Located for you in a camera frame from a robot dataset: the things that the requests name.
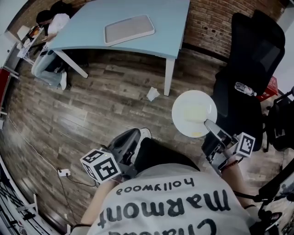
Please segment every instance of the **cable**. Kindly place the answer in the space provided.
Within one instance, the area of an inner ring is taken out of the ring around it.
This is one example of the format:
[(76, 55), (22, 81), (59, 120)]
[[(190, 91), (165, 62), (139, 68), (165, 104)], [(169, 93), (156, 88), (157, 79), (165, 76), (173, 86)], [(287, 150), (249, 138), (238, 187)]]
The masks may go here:
[(97, 187), (97, 185), (96, 185), (96, 181), (94, 181), (94, 185), (87, 185), (87, 184), (84, 184), (84, 183), (82, 183), (82, 182), (77, 182), (77, 181), (74, 181), (74, 180), (70, 179), (70, 178), (68, 177), (68, 174), (66, 175), (66, 177), (67, 177), (70, 181), (72, 181), (73, 183), (76, 183), (76, 184), (86, 185), (86, 186), (89, 186), (89, 187)]
[(234, 192), (234, 194), (235, 194), (236, 196), (239, 196), (239, 197), (252, 199), (253, 201), (254, 201), (254, 199), (255, 199), (255, 196), (252, 196), (252, 195), (248, 195), (248, 194), (240, 193), (240, 192), (237, 192), (237, 191), (233, 191), (233, 192)]
[(115, 179), (111, 179), (111, 180), (114, 181), (114, 182), (116, 182), (116, 183), (118, 183), (118, 184), (121, 183), (121, 181), (117, 181), (117, 180), (115, 180)]
[(67, 202), (67, 204), (68, 204), (68, 208), (69, 208), (70, 211), (72, 212), (74, 222), (77, 224), (77, 221), (76, 221), (76, 219), (75, 219), (75, 217), (74, 217), (74, 212), (73, 212), (72, 208), (71, 208), (70, 205), (69, 205), (68, 197), (66, 196), (66, 193), (65, 193), (65, 190), (64, 190), (64, 187), (63, 187), (63, 184), (62, 184), (62, 181), (61, 181), (61, 179), (60, 179), (60, 177), (59, 177), (58, 172), (57, 172), (57, 176), (58, 176), (58, 179), (59, 179), (59, 181), (60, 181), (60, 183), (61, 183), (62, 190), (63, 190), (63, 194), (64, 194), (65, 200), (66, 200), (66, 202)]
[(35, 152), (46, 162), (48, 163), (56, 172), (57, 170), (55, 169), (55, 167), (50, 164), (45, 158), (43, 158), (43, 156), (41, 154), (38, 153), (38, 151), (34, 148), (34, 146), (32, 146), (24, 137), (23, 135), (19, 132), (19, 130), (17, 129), (17, 127), (13, 124), (13, 122), (10, 120), (10, 117), (9, 115), (7, 116), (8, 117), (8, 120), (11, 122), (11, 124), (14, 126), (14, 128), (17, 130), (17, 132), (20, 134), (20, 136), (35, 150)]
[(238, 161), (238, 164), (244, 159), (244, 157), (241, 157)]

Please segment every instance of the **wrist strap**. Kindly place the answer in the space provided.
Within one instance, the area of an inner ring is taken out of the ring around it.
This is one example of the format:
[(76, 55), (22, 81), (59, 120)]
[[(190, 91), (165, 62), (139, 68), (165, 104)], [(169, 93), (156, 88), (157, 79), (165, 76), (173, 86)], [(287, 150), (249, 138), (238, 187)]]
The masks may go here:
[(238, 160), (235, 160), (235, 161), (232, 162), (231, 164), (225, 165), (225, 166), (223, 167), (223, 169), (221, 170), (221, 172), (223, 172), (224, 170), (226, 170), (226, 169), (228, 169), (228, 168), (230, 168), (230, 167), (232, 167), (232, 166), (234, 166), (234, 165), (236, 165), (236, 164), (238, 164), (238, 163), (239, 163), (239, 161), (238, 161)]

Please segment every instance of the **black hair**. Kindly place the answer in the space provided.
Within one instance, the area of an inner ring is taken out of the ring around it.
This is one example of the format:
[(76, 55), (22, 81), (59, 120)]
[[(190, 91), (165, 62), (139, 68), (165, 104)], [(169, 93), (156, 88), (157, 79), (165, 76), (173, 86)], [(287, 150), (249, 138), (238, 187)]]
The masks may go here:
[(38, 13), (36, 17), (37, 24), (40, 24), (41, 22), (50, 20), (54, 17), (53, 13), (49, 10), (41, 11)]

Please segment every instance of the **white shirt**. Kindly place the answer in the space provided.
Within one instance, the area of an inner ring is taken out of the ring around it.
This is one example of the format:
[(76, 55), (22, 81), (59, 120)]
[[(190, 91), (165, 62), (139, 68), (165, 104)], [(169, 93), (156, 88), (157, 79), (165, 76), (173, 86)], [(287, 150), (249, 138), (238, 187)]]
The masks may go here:
[(69, 21), (67, 14), (57, 14), (48, 27), (48, 34), (58, 33)]
[(116, 186), (93, 225), (72, 235), (249, 235), (255, 222), (224, 180), (164, 164)]

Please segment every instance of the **chair armrest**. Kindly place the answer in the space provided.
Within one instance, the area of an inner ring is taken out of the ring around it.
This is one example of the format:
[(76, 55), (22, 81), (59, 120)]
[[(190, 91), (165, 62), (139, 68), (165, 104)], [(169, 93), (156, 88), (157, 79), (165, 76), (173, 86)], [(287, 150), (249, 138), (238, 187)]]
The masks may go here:
[(221, 74), (216, 75), (217, 79), (214, 85), (213, 95), (211, 98), (215, 102), (217, 112), (224, 117), (228, 116), (228, 107), (229, 107), (229, 99), (228, 99), (228, 85), (229, 81)]

